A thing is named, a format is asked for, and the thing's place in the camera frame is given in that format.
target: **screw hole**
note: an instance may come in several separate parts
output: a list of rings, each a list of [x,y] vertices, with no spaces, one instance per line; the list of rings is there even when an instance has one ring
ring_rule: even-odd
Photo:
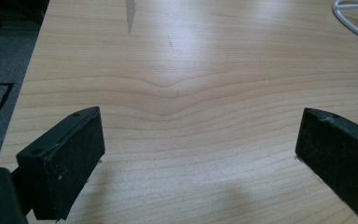
[[[42,149],[39,149],[39,148],[38,148],[38,149],[32,150],[31,153],[32,153],[33,155],[37,155],[37,154],[39,154],[39,153],[41,153],[41,152],[42,152]]]

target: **gray carpet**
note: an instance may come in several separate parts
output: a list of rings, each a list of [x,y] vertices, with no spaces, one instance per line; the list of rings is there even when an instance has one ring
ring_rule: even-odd
[[[0,149],[34,50],[39,26],[5,16],[0,31]]]

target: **wooden table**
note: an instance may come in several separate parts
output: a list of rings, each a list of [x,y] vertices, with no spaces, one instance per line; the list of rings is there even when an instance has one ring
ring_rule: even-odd
[[[106,154],[60,223],[358,223],[295,158],[304,107],[358,123],[332,4],[51,0],[0,166],[98,105]]]

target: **white cable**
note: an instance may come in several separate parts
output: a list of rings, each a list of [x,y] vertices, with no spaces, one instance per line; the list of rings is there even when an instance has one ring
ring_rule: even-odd
[[[353,25],[344,15],[341,13],[341,9],[352,9],[358,8],[358,0],[337,0],[333,5],[333,11],[336,17],[344,24],[348,29],[352,30],[354,33],[358,35],[358,27]]]

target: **wooden tabletop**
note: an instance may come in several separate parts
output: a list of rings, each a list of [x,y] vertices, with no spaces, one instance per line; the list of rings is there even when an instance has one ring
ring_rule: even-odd
[[[295,158],[304,107],[358,123],[332,4],[51,0],[0,166],[98,105],[106,154],[60,223],[358,223]]]

